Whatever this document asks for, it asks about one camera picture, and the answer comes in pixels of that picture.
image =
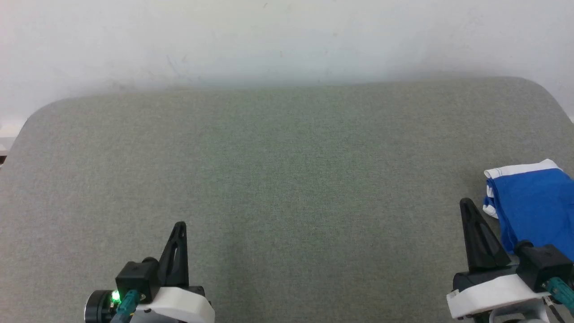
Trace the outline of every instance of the teal cable connector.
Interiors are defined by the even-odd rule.
[[[137,290],[132,289],[126,293],[122,302],[118,306],[118,310],[110,323],[129,323],[134,315],[135,308],[139,304],[139,293]]]
[[[570,311],[570,314],[574,316],[574,291],[560,278],[553,277],[550,278],[542,286],[556,298],[557,301],[561,302]]]

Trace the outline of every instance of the gray fabric surface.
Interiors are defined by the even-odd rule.
[[[517,78],[56,102],[0,172],[0,321],[82,321],[185,220],[217,322],[450,322],[459,199],[573,138]]]

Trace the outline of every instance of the white wall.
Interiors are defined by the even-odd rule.
[[[0,0],[0,122],[179,87],[523,76],[574,116],[572,0]]]

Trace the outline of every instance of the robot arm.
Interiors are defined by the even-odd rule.
[[[117,290],[96,290],[84,309],[86,323],[214,323],[215,311],[201,286],[189,285],[184,222],[173,227],[158,262],[128,262]]]
[[[549,295],[572,311],[573,264],[556,247],[534,247],[521,241],[514,250],[520,263],[512,266],[474,203],[462,199],[460,211],[469,270],[454,276],[453,292],[447,295],[453,318],[469,317],[483,323],[520,313],[527,320],[549,322],[543,299],[559,316]]]

